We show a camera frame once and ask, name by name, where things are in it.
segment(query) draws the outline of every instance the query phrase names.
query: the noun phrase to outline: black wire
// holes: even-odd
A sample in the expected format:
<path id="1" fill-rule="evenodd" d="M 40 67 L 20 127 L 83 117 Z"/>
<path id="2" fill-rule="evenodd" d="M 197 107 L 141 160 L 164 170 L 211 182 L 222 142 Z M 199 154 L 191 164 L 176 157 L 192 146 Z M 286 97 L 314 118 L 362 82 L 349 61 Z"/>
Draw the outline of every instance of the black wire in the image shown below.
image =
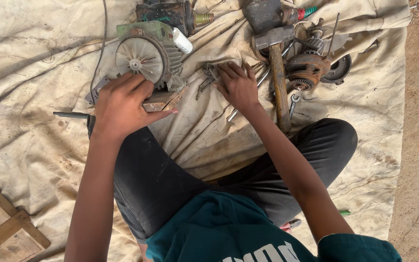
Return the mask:
<path id="1" fill-rule="evenodd" d="M 96 71 L 98 70 L 98 67 L 100 66 L 101 58 L 103 57 L 103 51 L 104 51 L 104 45 L 106 44 L 106 33 L 108 32 L 108 12 L 106 11 L 106 1 L 103 0 L 103 6 L 104 6 L 104 37 L 103 37 L 103 45 L 101 46 L 101 53 L 100 53 L 100 59 L 98 59 L 98 63 L 96 64 L 95 71 L 93 72 L 93 78 L 90 82 L 90 93 L 92 91 L 93 87 L 93 80 L 95 80 Z"/>

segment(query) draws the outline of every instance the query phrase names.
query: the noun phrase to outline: black pants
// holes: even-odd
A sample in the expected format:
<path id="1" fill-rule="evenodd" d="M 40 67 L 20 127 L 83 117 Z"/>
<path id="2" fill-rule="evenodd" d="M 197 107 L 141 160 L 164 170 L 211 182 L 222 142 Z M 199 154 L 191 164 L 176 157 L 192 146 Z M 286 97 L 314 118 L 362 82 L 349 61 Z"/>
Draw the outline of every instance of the black pants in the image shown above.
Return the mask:
<path id="1" fill-rule="evenodd" d="M 291 141 L 328 187 L 355 152 L 357 133 L 343 120 L 325 118 L 301 129 Z M 137 241 L 143 243 L 205 190 L 247 196 L 277 226 L 301 211 L 268 153 L 211 185 L 179 167 L 147 127 L 124 140 L 115 164 L 114 198 Z"/>

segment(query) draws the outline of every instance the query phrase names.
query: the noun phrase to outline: drop cloth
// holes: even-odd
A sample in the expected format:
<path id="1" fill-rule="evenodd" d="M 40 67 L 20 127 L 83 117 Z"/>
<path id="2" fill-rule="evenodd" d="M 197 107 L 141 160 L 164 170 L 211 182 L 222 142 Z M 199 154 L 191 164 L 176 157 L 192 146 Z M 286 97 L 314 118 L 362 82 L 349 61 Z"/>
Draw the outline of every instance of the drop cloth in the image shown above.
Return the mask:
<path id="1" fill-rule="evenodd" d="M 136 1 L 106 2 L 109 41 L 94 84 L 117 74 L 115 26 L 136 19 Z M 197 0 L 195 9 L 203 13 L 216 3 Z M 303 99 L 295 107 L 292 131 L 324 117 L 344 119 L 355 127 L 357 151 L 329 192 L 338 209 L 352 212 L 346 220 L 356 233 L 387 239 L 400 170 L 408 2 L 300 0 L 282 4 L 320 7 L 298 23 L 298 37 L 304 37 L 311 22 L 322 17 L 324 25 L 331 25 L 341 12 L 338 34 L 348 33 L 349 41 L 333 58 L 350 54 L 352 70 L 340 86 L 321 83 L 310 92 L 296 92 Z M 150 126 L 166 152 L 202 180 L 229 174 L 265 153 L 241 114 L 231 123 L 226 121 L 233 107 L 217 90 L 208 88 L 195 100 L 204 80 L 202 62 L 258 62 L 249 44 L 252 31 L 240 6 L 236 0 L 227 0 L 214 11 L 212 24 L 190 37 L 194 51 L 183 56 L 182 72 L 189 89 L 177 105 L 179 114 Z M 33 223 L 52 242 L 37 261 L 63 259 L 89 143 L 85 120 L 60 118 L 52 112 L 85 112 L 89 106 L 84 97 L 99 58 L 103 23 L 99 0 L 0 0 L 0 189 L 15 206 L 32 215 Z M 325 34 L 331 32 L 332 27 L 327 27 Z M 375 40 L 379 47 L 363 53 Z M 289 56 L 298 51 L 296 46 Z M 259 100 L 276 121 L 269 88 L 268 81 L 260 86 Z M 305 222 L 293 235 L 316 253 Z M 117 208 L 108 259 L 141 259 Z"/>

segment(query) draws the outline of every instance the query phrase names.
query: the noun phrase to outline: white plastic bottle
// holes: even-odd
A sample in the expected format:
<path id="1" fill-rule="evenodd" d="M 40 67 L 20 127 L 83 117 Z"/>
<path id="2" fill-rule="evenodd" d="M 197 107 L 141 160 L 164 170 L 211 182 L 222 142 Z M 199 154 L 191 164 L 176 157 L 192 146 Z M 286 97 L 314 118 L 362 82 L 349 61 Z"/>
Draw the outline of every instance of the white plastic bottle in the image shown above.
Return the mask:
<path id="1" fill-rule="evenodd" d="M 177 27 L 174 27 L 172 29 L 172 36 L 174 37 L 174 44 L 178 47 L 178 49 L 182 50 L 182 52 L 186 54 L 192 52 L 192 43 L 183 35 L 183 33 Z"/>

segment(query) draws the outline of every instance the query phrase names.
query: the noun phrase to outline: knee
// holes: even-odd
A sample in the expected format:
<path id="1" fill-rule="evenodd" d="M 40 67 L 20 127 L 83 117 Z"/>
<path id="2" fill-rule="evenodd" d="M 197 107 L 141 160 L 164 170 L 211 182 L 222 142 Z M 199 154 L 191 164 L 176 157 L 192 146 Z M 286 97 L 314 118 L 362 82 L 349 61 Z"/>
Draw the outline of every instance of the knee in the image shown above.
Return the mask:
<path id="1" fill-rule="evenodd" d="M 319 121 L 320 126 L 329 129 L 340 140 L 340 143 L 351 151 L 355 152 L 357 149 L 358 135 L 353 126 L 341 119 L 323 118 Z"/>

